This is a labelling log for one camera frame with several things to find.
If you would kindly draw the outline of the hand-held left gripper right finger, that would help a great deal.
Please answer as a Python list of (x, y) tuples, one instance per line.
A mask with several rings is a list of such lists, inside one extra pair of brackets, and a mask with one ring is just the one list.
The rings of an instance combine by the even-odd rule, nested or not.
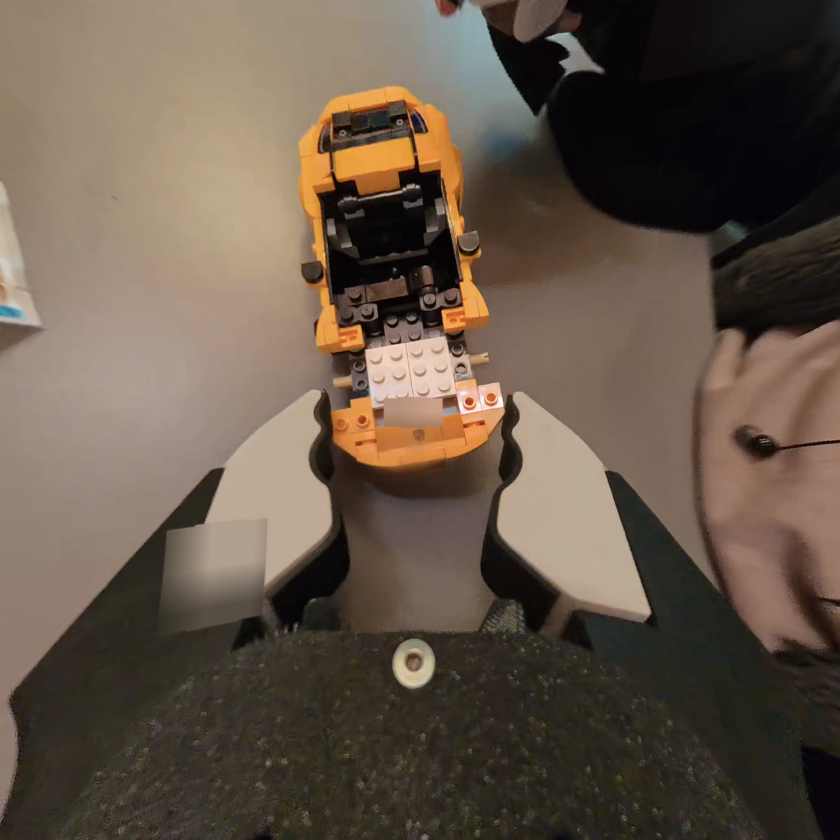
[(508, 396), (480, 571), (527, 629), (565, 634), (576, 613), (652, 616), (607, 471), (589, 445), (524, 392)]

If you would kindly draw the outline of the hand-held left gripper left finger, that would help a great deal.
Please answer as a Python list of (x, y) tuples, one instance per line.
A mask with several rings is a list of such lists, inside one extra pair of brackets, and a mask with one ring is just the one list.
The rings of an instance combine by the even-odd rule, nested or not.
[(275, 607), (305, 607), (347, 578), (350, 550), (333, 498), (329, 395), (310, 390), (230, 456), (204, 524), (262, 522), (264, 590)]

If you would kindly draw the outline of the orange lego car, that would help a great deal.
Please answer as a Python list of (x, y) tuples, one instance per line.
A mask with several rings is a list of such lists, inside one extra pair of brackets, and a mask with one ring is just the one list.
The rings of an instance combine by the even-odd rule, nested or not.
[(301, 265), (318, 290), (318, 350), (348, 366), (332, 439), (357, 462), (408, 470), (467, 455), (505, 412), (480, 384), (467, 332), (489, 311), (473, 279), (480, 237), (462, 214), (464, 172), (445, 115), (403, 87), (331, 100), (299, 143), (312, 231)]

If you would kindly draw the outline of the person's right hand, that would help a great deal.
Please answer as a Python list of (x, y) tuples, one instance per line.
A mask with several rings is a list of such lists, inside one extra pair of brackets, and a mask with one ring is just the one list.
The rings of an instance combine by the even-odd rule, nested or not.
[(434, 5), (445, 18), (471, 5), (491, 27), (520, 43), (573, 33), (583, 18), (571, 1), (435, 1)]

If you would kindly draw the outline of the beige hoodie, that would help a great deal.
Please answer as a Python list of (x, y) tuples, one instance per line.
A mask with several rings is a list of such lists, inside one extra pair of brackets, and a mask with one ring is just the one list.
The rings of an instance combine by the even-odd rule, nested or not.
[(839, 325), (719, 333), (696, 397), (696, 493), (720, 587), (769, 650), (838, 650), (839, 446), (755, 460), (742, 425), (783, 445), (839, 437)]

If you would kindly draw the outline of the white sticker sheet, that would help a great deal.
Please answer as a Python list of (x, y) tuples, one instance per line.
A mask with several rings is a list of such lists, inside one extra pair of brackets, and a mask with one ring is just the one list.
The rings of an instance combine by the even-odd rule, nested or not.
[(1, 323), (42, 329), (42, 320), (28, 288), (25, 260), (10, 205), (5, 184), (1, 184)]

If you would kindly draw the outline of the black wired earphone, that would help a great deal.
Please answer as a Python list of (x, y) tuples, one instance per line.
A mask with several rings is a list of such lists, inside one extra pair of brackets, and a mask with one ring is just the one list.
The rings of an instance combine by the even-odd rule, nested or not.
[(838, 438), (815, 440), (797, 444), (781, 444), (774, 437), (763, 430), (750, 425), (737, 427), (732, 435), (732, 441), (749, 457), (755, 460), (769, 460), (780, 453), (808, 448), (824, 448), (838, 446)]

